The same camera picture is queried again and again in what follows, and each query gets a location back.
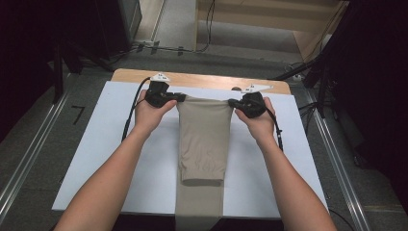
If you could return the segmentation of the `beige pants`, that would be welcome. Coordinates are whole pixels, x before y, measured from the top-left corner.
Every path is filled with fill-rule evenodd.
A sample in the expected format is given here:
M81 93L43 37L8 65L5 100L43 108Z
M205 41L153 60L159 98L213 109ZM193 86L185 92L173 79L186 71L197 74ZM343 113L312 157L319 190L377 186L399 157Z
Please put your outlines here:
M210 231L223 213L232 108L226 101L188 96L177 110L175 228Z

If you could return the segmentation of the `dark grey cabinet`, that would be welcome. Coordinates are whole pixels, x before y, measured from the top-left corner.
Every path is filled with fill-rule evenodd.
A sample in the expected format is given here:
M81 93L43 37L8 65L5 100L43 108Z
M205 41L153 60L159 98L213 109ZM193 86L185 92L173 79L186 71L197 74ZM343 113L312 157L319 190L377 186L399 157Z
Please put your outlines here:
M142 19L140 0L95 0L102 31L102 57L127 52Z

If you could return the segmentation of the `light wooden frame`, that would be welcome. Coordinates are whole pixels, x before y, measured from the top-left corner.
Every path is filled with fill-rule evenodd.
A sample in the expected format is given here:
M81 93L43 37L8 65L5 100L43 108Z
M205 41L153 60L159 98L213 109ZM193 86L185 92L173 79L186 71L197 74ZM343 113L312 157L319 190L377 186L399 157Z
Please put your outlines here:
M347 0L216 0L214 21L293 31L308 62L334 34L347 6Z

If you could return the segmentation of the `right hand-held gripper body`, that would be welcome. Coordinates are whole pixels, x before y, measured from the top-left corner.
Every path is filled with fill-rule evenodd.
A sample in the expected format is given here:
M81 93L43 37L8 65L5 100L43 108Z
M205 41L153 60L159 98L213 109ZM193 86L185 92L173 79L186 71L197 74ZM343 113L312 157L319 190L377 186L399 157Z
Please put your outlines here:
M262 90L270 90L271 86L251 84L249 87L242 90L241 102L239 110L241 110L248 118L261 116L266 111L265 102L261 94Z

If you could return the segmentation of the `black curtain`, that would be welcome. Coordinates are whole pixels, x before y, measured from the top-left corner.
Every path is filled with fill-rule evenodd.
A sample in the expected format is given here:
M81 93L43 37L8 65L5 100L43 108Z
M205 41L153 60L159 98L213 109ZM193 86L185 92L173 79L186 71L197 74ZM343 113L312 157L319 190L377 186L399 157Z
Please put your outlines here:
M54 88L53 41L86 0L0 0L0 141Z
M349 0L331 42L333 93L363 137L355 150L408 212L408 0Z

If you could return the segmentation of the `wooden table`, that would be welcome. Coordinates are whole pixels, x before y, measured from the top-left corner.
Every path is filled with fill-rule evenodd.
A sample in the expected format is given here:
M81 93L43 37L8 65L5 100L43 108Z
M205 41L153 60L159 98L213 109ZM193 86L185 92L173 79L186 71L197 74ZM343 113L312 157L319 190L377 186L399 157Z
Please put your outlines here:
M112 77L114 82L140 83L147 77L158 74L156 70L139 70L139 69L117 69ZM268 93L291 94L289 84L282 81L270 81L259 79L247 79L218 75L203 75L193 73L178 73L163 71L163 74L170 79L173 86L192 87L203 89L231 90L234 87L244 90L251 84L270 86L265 90Z

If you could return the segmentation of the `black tripod stand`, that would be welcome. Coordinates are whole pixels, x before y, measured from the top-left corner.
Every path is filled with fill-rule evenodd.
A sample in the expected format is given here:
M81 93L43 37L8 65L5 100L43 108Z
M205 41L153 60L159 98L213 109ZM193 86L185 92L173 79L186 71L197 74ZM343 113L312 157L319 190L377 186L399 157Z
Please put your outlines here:
M285 72L277 77L272 77L271 81L285 81L295 74L298 74L304 70L309 69L308 74L302 81L303 86L306 89L311 89L316 83L319 83L319 92L317 96L317 109L321 118L325 118L324 114L324 100L325 93L329 82L329 67L325 64L325 61L316 57L307 63L302 63L300 66Z
M66 63L68 69L71 72L80 73L83 69L83 64L81 63L79 57L84 56L91 60L97 66L100 66L110 72L114 71L114 69L109 64L103 62L99 57L92 54L79 44L66 38L59 38L54 40L53 50L54 104L56 104L62 98L64 93L63 62Z

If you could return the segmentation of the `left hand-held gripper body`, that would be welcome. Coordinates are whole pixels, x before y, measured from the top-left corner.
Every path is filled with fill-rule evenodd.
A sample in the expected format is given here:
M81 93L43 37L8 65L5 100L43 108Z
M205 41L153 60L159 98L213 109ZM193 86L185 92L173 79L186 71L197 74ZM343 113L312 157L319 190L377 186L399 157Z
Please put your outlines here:
M150 78L149 88L145 100L155 108L162 108L170 100L175 100L174 93L168 92L170 79L163 73L158 73Z

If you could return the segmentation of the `metal floor rail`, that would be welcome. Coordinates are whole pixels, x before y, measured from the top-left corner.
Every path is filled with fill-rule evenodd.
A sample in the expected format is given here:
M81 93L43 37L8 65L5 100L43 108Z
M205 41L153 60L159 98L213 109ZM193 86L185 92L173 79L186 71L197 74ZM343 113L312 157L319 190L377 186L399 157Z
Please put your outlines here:
M8 211L11 209L19 190L21 189L39 152L42 149L43 144L45 143L57 118L59 117L67 97L68 93L66 92L55 104L50 106L45 119L42 121L35 136L30 142L30 145L22 156L21 161L18 163L11 179L6 184L4 190L0 192L0 224L3 222Z
M332 138L326 119L322 118L319 115L319 112L315 112L314 119L339 182L347 209L350 212L354 223L354 230L371 231L363 206L360 203L358 195L354 190L350 177L344 167L342 157Z

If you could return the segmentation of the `white table cover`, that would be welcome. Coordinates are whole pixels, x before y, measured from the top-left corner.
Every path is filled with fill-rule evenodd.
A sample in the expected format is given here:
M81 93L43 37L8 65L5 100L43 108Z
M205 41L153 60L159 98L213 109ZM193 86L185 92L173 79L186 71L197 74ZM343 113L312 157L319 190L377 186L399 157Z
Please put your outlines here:
M120 145L138 84L105 84L86 131L52 206L64 210L72 197ZM318 197L324 192L295 100L269 95L281 129L284 152ZM166 113L146 141L122 207L127 214L172 216L175 213L179 148L177 110ZM246 125L231 119L230 147L224 179L223 214L227 218L279 218L263 155Z

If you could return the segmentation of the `person's right hand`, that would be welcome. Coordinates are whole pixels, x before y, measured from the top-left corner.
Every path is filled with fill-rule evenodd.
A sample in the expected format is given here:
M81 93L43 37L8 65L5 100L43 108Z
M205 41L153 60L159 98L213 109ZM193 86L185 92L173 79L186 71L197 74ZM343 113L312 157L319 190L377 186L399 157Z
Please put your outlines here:
M268 113L272 112L273 114L275 114L275 111L268 97L264 97L264 103L267 107L267 110L258 117L248 118L239 109L235 110L235 114L247 126L251 136L255 139L256 142L275 143L275 138L273 136L274 122Z

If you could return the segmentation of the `person's left hand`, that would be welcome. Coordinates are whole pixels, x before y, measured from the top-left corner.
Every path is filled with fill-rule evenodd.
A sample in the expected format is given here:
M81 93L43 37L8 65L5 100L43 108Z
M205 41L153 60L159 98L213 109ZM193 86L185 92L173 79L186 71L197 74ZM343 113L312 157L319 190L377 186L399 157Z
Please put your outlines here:
M140 137L149 136L159 126L163 116L177 104L175 100L170 100L163 107L155 108L145 100L145 96L146 90L143 90L135 109L135 125L132 129Z

